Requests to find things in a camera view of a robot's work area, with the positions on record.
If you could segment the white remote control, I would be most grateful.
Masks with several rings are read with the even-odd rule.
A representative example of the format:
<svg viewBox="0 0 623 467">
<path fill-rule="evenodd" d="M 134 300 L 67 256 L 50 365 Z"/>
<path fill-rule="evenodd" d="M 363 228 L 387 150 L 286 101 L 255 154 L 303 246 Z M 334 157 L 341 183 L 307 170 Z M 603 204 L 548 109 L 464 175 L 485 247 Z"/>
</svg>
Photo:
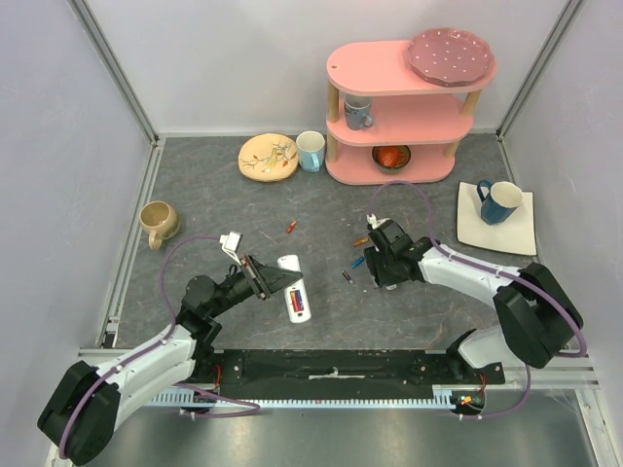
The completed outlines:
<svg viewBox="0 0 623 467">
<path fill-rule="evenodd" d="M 297 255 L 281 256 L 277 259 L 277 265 L 281 268 L 301 271 L 301 265 L 300 265 L 299 258 Z M 292 305 L 290 293 L 295 290 L 302 291 L 302 295 L 303 295 L 303 299 L 305 303 L 305 310 L 302 313 L 297 313 L 294 310 L 293 305 Z M 296 283 L 294 283 L 293 285 L 288 286 L 286 289 L 284 289 L 283 295 L 284 295 L 284 299 L 286 303 L 288 317 L 291 323 L 301 324 L 306 321 L 309 321 L 312 318 L 309 299 L 308 299 L 305 282 L 303 278 L 297 281 Z"/>
</svg>

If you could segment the red yellow battery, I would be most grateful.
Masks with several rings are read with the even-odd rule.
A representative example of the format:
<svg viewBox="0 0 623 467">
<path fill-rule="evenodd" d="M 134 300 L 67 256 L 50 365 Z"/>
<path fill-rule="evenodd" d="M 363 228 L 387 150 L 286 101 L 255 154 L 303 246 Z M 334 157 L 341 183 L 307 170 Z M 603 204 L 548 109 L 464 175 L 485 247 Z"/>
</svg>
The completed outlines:
<svg viewBox="0 0 623 467">
<path fill-rule="evenodd" d="M 291 301 L 292 301 L 292 305 L 293 308 L 296 312 L 300 311 L 300 307 L 299 307 L 299 301 L 298 301 L 298 291 L 293 291 L 290 293 L 291 295 Z"/>
</svg>

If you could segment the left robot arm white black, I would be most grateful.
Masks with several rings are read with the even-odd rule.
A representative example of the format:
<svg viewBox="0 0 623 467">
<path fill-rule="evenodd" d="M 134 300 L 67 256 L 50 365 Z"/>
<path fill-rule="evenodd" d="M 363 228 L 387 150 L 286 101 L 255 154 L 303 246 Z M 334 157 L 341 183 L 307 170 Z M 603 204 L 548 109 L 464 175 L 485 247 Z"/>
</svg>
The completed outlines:
<svg viewBox="0 0 623 467">
<path fill-rule="evenodd" d="M 159 334 L 99 366 L 70 366 L 40 414 L 38 428 L 76 466 L 93 460 L 136 410 L 168 387 L 206 381 L 209 355 L 222 326 L 216 318 L 243 301 L 265 300 L 302 279 L 301 272 L 267 266 L 252 256 L 217 283 L 198 275 L 186 286 L 178 313 Z"/>
</svg>

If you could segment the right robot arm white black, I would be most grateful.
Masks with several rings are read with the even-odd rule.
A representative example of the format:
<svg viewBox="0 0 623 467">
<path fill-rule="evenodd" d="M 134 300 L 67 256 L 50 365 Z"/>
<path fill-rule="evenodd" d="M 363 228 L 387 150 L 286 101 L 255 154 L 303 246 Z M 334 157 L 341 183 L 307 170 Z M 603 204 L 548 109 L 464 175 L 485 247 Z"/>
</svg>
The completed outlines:
<svg viewBox="0 0 623 467">
<path fill-rule="evenodd" d="M 364 258 L 378 287 L 390 290 L 407 281 L 440 285 L 495 310 L 497 325 L 468 332 L 446 358 L 452 380 L 469 382 L 499 360 L 542 369 L 557 355 L 586 352 L 579 336 L 583 319 L 547 267 L 503 267 L 462 256 L 427 236 L 412 240 L 395 221 L 373 214 L 367 227 L 373 245 Z"/>
</svg>

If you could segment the purple battery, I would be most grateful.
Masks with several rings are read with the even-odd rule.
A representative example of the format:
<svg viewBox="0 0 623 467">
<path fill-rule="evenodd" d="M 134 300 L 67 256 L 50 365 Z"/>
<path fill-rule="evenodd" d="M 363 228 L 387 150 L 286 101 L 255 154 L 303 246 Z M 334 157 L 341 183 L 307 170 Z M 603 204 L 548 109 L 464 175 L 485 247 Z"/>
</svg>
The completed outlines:
<svg viewBox="0 0 623 467">
<path fill-rule="evenodd" d="M 299 307 L 300 307 L 300 311 L 298 311 L 297 313 L 302 313 L 305 310 L 305 303 L 304 303 L 302 291 L 301 290 L 295 290 L 295 291 L 298 291 L 297 296 L 298 296 Z"/>
</svg>

